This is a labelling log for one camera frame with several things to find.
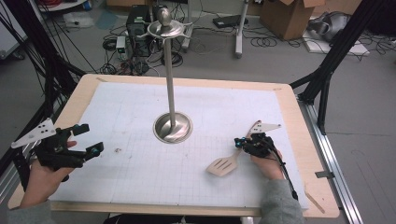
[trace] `wooden piece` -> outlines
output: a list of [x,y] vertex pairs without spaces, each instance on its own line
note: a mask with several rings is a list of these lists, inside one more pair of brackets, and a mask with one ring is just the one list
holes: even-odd
[[[254,129],[254,127],[259,123],[262,122],[258,120],[253,124],[253,126],[251,126],[251,129],[248,131],[246,138],[250,137],[251,130]],[[238,166],[237,158],[241,152],[242,152],[242,148],[238,148],[232,156],[216,159],[215,161],[210,163],[210,165],[206,168],[206,170],[213,175],[218,175],[218,176],[227,175]]]
[[[139,83],[166,85],[163,77],[128,77],[109,75],[85,75],[78,83],[75,91],[67,102],[62,114],[55,123],[56,127],[67,128],[79,123],[79,120],[91,101],[96,87],[101,82]],[[293,147],[300,174],[304,181],[305,192],[309,193],[319,205],[310,200],[309,209],[304,211],[305,217],[338,217],[340,212],[326,178],[317,178],[315,172],[322,171],[318,153],[307,129],[300,107],[290,85],[279,83],[260,83],[242,81],[224,81],[207,79],[174,78],[175,85],[192,87],[235,88],[246,90],[273,91],[279,102],[286,129]],[[19,206],[23,196],[21,185],[8,202],[9,208]],[[137,213],[167,214],[196,216],[260,216],[259,208],[247,207],[213,207],[213,206],[174,206],[153,204],[126,203],[81,203],[51,202],[54,211],[75,212],[106,212],[106,213]]]

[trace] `finger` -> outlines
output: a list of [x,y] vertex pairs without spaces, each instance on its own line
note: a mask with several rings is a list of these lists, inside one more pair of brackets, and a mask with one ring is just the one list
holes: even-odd
[[68,141],[68,142],[67,142],[67,147],[73,147],[73,146],[75,146],[76,144],[77,144],[76,141]]

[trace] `metal pole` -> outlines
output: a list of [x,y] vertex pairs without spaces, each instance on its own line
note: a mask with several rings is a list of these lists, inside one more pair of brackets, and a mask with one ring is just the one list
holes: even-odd
[[175,119],[175,98],[174,98],[174,87],[173,87],[173,76],[172,76],[172,55],[171,55],[171,39],[164,40],[164,56],[165,56],[165,67],[166,67],[166,86],[168,89],[168,101],[169,101],[169,116],[171,121],[171,129],[176,126]]
[[330,87],[330,80],[335,69],[347,56],[349,50],[361,36],[364,28],[369,24],[377,11],[385,5],[387,0],[364,0],[361,1],[355,13],[346,24],[345,29],[335,39],[334,45],[324,58],[320,67],[312,74],[294,81],[290,85],[295,89],[308,83],[305,90],[300,93],[299,100],[308,105],[314,103],[315,98],[321,92],[318,112],[318,126],[322,134],[324,130],[326,106]]
[[238,35],[242,34],[242,30],[244,29],[245,25],[245,17],[247,16],[248,13],[248,0],[245,0],[244,2],[244,7],[242,9],[242,14],[239,18],[239,29],[238,29]]
[[192,13],[192,9],[191,9],[191,0],[189,0],[189,1],[187,1],[187,23],[190,23],[190,22],[192,22],[192,19],[191,19],[191,13]]

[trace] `cardboard box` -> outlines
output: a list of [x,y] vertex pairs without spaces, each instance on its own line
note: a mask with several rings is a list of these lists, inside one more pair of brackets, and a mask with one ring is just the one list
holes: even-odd
[[260,22],[280,39],[300,38],[314,8],[324,3],[324,0],[265,1]]
[[262,4],[256,4],[254,3],[254,0],[248,1],[247,15],[260,16],[261,12],[262,12]]

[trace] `concrete floor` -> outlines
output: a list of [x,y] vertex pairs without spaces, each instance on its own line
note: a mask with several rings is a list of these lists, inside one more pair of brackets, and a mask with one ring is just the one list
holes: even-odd
[[[102,8],[94,8],[89,13],[94,21],[98,21],[104,12]],[[215,28],[212,18],[212,15],[204,14],[196,24]],[[122,26],[125,21],[126,18],[120,16],[113,27]],[[262,27],[259,19],[250,17],[247,28],[256,27]],[[105,62],[102,43],[108,34],[109,30],[99,29],[98,24],[68,33],[94,68]],[[288,42],[277,40],[274,47],[260,48],[253,47],[250,39],[244,38],[243,57],[236,59],[233,35],[195,29],[192,36],[194,39],[188,52],[182,53],[183,64],[174,69],[174,77],[291,83],[315,71],[325,57],[324,54],[308,53],[304,45],[293,48]],[[61,39],[71,63],[91,71],[63,35]],[[375,44],[366,47],[374,49]],[[332,78],[326,131],[364,223],[396,223],[395,60],[394,50],[383,55],[373,50],[361,62],[354,56],[347,56]],[[28,59],[7,59],[0,63],[0,67],[2,156],[43,102],[43,96]],[[163,66],[156,69],[148,70],[145,76],[165,76]],[[6,219],[6,204],[7,200],[1,204],[2,223]],[[58,223],[102,223],[106,216],[54,213]],[[347,223],[347,220],[341,215],[334,219],[308,218],[306,223]]]

